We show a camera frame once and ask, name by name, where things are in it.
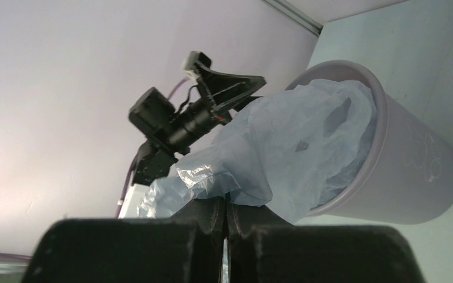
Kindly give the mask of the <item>grey plastic trash bin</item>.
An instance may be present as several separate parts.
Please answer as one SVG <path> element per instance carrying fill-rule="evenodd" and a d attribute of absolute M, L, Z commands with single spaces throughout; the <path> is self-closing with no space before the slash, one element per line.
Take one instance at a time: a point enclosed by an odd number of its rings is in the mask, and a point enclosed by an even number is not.
<path fill-rule="evenodd" d="M 314 79 L 357 80 L 368 86 L 377 109 L 369 155 L 354 181 L 310 217 L 333 215 L 413 225 L 433 220 L 453 204 L 453 148 L 388 96 L 366 67 L 346 60 L 317 64 L 288 87 Z"/>

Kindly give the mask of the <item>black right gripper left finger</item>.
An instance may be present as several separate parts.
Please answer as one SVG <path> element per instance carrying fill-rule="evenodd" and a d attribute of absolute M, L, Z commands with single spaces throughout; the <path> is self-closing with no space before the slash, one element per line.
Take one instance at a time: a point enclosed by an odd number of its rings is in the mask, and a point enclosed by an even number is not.
<path fill-rule="evenodd" d="M 169 218 L 67 219 L 39 242 L 23 282 L 219 282 L 223 198 Z"/>

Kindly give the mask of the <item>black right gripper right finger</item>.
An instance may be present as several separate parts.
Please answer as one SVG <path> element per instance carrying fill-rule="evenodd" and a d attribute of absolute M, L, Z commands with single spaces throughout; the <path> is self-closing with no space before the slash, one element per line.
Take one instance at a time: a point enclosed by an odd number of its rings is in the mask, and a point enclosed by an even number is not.
<path fill-rule="evenodd" d="M 266 206 L 225 201 L 231 282 L 424 282 L 390 226 L 296 226 Z"/>

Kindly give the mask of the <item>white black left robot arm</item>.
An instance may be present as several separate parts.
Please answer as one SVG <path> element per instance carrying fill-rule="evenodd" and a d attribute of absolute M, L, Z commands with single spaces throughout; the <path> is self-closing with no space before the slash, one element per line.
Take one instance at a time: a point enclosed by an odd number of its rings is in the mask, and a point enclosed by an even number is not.
<path fill-rule="evenodd" d="M 266 80 L 259 75 L 238 75 L 213 71 L 212 60 L 203 52 L 191 51 L 182 64 L 185 78 L 170 92 L 188 80 L 199 99 L 186 99 L 179 108 L 156 87 L 148 89 L 130 108 L 128 119 L 146 137 L 128 169 L 116 217 L 121 216 L 128 188 L 139 184 L 149 186 L 165 177 L 178 160 L 175 153 L 186 155 L 190 146 L 218 125 L 232 120 L 230 110 L 240 111 L 257 99 L 255 92 Z"/>

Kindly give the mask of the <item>aluminium frame rail left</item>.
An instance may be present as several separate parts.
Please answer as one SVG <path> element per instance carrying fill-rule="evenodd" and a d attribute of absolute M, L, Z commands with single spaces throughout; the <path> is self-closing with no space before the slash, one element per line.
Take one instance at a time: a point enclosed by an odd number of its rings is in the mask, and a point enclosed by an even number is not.
<path fill-rule="evenodd" d="M 296 8 L 285 0 L 262 0 L 264 3 L 275 9 L 277 12 L 283 14 L 285 17 L 291 19 L 293 22 L 303 27 L 311 34 L 319 37 L 321 35 L 323 25 L 319 24 L 314 19 L 310 18 L 304 12 Z"/>

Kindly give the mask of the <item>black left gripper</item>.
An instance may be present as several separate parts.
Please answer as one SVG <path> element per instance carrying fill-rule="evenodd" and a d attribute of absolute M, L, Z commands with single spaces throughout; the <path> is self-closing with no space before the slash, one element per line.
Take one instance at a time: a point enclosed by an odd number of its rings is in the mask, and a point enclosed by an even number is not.
<path fill-rule="evenodd" d="M 170 102 L 176 91 L 187 81 L 189 87 L 185 101 L 178 108 L 171 106 L 166 132 L 166 147 L 170 150 L 189 150 L 189 147 L 214 127 L 231 118 L 233 109 L 241 111 L 261 96 L 252 96 L 266 85 L 259 75 L 235 75 L 211 69 L 212 60 L 201 51 L 191 51 L 185 58 L 182 70 L 186 74 L 166 96 Z"/>

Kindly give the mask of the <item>blue translucent trash bag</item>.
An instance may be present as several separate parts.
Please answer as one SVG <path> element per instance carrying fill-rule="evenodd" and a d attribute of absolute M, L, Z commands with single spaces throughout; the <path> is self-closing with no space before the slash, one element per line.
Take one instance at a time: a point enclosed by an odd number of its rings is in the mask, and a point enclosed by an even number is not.
<path fill-rule="evenodd" d="M 314 79 L 256 99 L 208 147 L 155 180 L 136 212 L 167 218 L 192 199 L 229 196 L 295 223 L 351 184 L 372 146 L 377 115 L 371 88 L 357 80 Z"/>

